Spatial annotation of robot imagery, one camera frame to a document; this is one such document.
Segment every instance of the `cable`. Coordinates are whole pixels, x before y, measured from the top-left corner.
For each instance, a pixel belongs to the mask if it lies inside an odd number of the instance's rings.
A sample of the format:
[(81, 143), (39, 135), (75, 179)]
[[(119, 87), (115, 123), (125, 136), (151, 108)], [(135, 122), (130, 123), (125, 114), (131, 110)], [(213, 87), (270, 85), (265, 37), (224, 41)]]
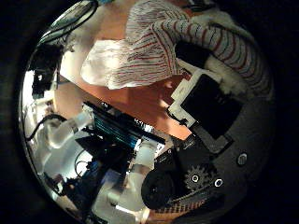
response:
[(81, 172), (78, 173), (78, 171), (77, 171), (77, 167), (78, 167), (78, 165), (79, 165), (80, 163), (83, 163), (83, 162), (86, 163), (86, 164), (88, 164), (87, 161), (78, 161), (78, 162), (75, 163), (75, 172), (76, 172), (76, 175), (77, 175), (77, 176), (80, 176), (80, 174), (81, 174)]
[(78, 157), (80, 156), (80, 155), (82, 155), (82, 153), (85, 151), (85, 149), (82, 149), (80, 152), (79, 152), (79, 154), (76, 156), (76, 158), (75, 158), (75, 162), (74, 162), (74, 169), (75, 169), (75, 172), (76, 172), (76, 175), (77, 176), (80, 176), (79, 174), (78, 174), (78, 171), (77, 171), (77, 166), (78, 166), (78, 164), (77, 164), (77, 160), (78, 160)]
[(55, 36), (55, 37), (53, 37), (53, 38), (51, 38), (51, 39), (49, 39), (49, 40), (46, 40), (46, 41), (41, 41), (40, 43), (39, 43), (39, 45), (40, 44), (46, 44), (46, 43), (49, 43), (49, 42), (52, 42), (52, 41), (54, 41), (54, 40), (56, 40), (56, 39), (59, 39), (59, 38), (61, 38), (61, 37), (63, 37), (64, 35), (68, 35), (68, 34), (70, 34), (71, 32), (73, 32), (74, 30), (76, 30), (77, 28), (79, 28), (79, 26), (81, 26), (83, 23), (85, 23), (87, 20), (89, 20), (92, 16), (93, 16), (93, 14), (96, 12), (96, 10), (97, 10), (97, 8), (98, 8), (98, 2), (96, 1), (96, 0), (93, 0), (92, 1), (92, 7), (94, 7), (94, 9), (93, 9), (93, 12), (91, 13), (91, 15), (89, 15), (86, 19), (84, 19), (82, 22), (80, 22), (79, 24), (77, 24), (77, 25), (75, 25), (73, 28), (71, 28), (70, 30), (68, 30), (67, 32), (65, 32), (65, 33), (62, 33), (62, 34), (60, 34), (60, 35), (57, 35), (57, 36)]
[(58, 120), (60, 120), (60, 121), (66, 121), (66, 119), (65, 119), (63, 116), (58, 115), (58, 114), (50, 114), (50, 115), (47, 115), (45, 118), (43, 118), (41, 121), (39, 121), (39, 122), (37, 123), (37, 125), (36, 125), (34, 131), (30, 134), (29, 137), (26, 137), (26, 136), (25, 136), (25, 140), (26, 140), (27, 142), (31, 141), (31, 140), (35, 137), (36, 132), (38, 131), (39, 126), (40, 126), (41, 124), (43, 124), (44, 122), (46, 122), (48, 119), (58, 119)]
[[(68, 16), (71, 12), (75, 11), (75, 10), (81, 5), (82, 2), (83, 2), (83, 0), (79, 1), (78, 4), (77, 4), (72, 10), (68, 11), (67, 13), (65, 13), (65, 15), (64, 15), (62, 18), (59, 19), (59, 21), (64, 20), (64, 19), (66, 18), (66, 16)], [(72, 21), (71, 23), (69, 23), (69, 24), (67, 24), (67, 25), (64, 25), (64, 26), (62, 26), (62, 27), (57, 27), (56, 29), (52, 29), (52, 30), (50, 30), (50, 33), (54, 33), (54, 32), (63, 30), (63, 29), (66, 28), (67, 26), (70, 26), (70, 25), (72, 25), (73, 23), (77, 22), (79, 19), (81, 19), (81, 18), (85, 15), (85, 13), (87, 13), (88, 11), (90, 11), (91, 8), (92, 8), (92, 7), (88, 8), (88, 10), (86, 10), (86, 12), (84, 12), (81, 16), (78, 16), (78, 17), (77, 17), (74, 21)]]

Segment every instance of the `electronic component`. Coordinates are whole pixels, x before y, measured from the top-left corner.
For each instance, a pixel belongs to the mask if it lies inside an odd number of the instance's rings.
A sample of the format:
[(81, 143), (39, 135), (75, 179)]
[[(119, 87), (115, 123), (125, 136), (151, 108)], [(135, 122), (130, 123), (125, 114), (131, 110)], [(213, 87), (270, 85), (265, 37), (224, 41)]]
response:
[(221, 92), (220, 81), (212, 72), (197, 70), (173, 92), (175, 102), (168, 108), (169, 115), (188, 128), (199, 123), (217, 139), (231, 127), (241, 109), (238, 101)]
[(111, 142), (118, 142), (129, 148), (135, 148), (141, 138), (148, 138), (164, 145), (164, 139), (152, 133), (148, 133), (125, 119), (110, 115), (105, 110), (86, 102), (85, 108), (89, 107), (94, 116), (94, 129), (105, 136)]
[(57, 72), (63, 57), (63, 46), (42, 44), (38, 46), (28, 71), (34, 71), (33, 97), (44, 97), (44, 92), (56, 89)]

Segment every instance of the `black gear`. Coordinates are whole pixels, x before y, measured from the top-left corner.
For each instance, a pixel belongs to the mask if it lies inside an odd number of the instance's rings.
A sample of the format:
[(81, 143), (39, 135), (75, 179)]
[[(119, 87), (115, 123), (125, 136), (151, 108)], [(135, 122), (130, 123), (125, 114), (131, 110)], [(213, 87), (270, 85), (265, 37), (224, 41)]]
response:
[(196, 191), (209, 184), (211, 179), (213, 179), (213, 174), (207, 172), (205, 167), (200, 165), (192, 167), (185, 175), (186, 188)]

